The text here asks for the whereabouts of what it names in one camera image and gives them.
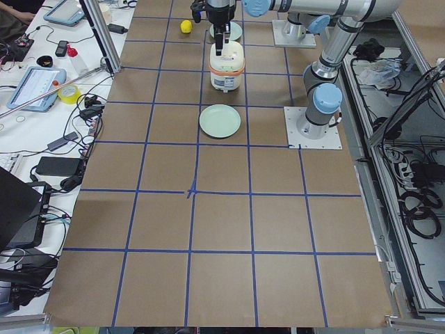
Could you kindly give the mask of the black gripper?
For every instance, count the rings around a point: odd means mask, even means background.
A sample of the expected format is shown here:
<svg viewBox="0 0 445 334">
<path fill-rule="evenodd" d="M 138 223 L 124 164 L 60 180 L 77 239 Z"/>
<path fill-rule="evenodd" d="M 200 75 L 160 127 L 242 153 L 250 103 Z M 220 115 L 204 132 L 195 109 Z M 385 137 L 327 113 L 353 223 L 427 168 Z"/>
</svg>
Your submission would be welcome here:
<svg viewBox="0 0 445 334">
<path fill-rule="evenodd" d="M 207 18 L 213 24 L 216 56 L 222 54 L 225 33 L 230 34 L 230 22 L 236 11 L 235 0 L 207 0 Z"/>
</svg>

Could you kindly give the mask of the green plate near arm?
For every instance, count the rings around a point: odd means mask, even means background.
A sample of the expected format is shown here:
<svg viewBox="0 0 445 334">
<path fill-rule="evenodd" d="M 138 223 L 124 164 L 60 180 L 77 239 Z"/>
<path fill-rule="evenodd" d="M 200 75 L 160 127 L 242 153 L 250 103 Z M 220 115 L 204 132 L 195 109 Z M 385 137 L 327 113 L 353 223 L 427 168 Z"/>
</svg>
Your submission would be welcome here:
<svg viewBox="0 0 445 334">
<path fill-rule="evenodd" d="M 199 117 L 201 130 L 210 137 L 227 138 L 241 126 L 238 111 L 225 104 L 214 104 L 203 110 Z"/>
<path fill-rule="evenodd" d="M 209 33 L 211 37 L 214 39 L 214 31 L 213 31 L 213 25 L 209 28 Z M 230 37 L 229 40 L 235 41 L 238 40 L 243 34 L 243 30 L 239 24 L 236 22 L 231 21 L 230 22 Z"/>
</svg>

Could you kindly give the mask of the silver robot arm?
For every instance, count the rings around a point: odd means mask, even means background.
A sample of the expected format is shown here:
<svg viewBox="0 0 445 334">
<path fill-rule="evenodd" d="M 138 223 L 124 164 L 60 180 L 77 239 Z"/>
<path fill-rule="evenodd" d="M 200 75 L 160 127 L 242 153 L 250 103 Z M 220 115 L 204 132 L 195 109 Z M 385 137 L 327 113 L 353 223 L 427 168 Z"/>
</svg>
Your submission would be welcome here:
<svg viewBox="0 0 445 334">
<path fill-rule="evenodd" d="M 343 30 L 340 36 L 350 37 L 365 22 L 375 22 L 390 16 L 401 5 L 400 1 L 243 1 L 244 11 L 252 17 L 260 17 L 269 11 L 292 13 L 299 17 L 311 33 L 320 33 L 326 27 L 324 19 L 337 19 Z M 194 1 L 191 4 L 193 19 L 200 22 L 201 14 L 213 24 L 215 53 L 220 56 L 229 42 L 231 21 L 236 11 L 235 1 Z"/>
<path fill-rule="evenodd" d="M 308 106 L 297 120 L 298 131 L 304 137 L 321 139 L 330 128 L 330 121 L 343 100 L 343 93 L 335 84 L 339 68 L 362 26 L 362 22 L 352 17 L 340 17 L 318 60 L 305 70 L 303 80 Z"/>
</svg>

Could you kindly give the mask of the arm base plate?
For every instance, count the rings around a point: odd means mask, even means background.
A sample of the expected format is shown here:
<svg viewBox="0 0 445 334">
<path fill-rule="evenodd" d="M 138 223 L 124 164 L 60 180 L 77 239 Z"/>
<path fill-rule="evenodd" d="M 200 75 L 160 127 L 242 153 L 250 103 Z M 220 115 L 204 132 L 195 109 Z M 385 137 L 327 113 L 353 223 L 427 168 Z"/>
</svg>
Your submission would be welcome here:
<svg viewBox="0 0 445 334">
<path fill-rule="evenodd" d="M 342 144 L 334 116 L 327 125 L 313 125 L 305 116 L 306 107 L 284 107 L 288 147 L 302 150 L 341 150 Z"/>
<path fill-rule="evenodd" d="M 316 40 L 303 25 L 292 24 L 285 20 L 273 20 L 273 37 L 276 47 L 316 48 Z"/>
</svg>

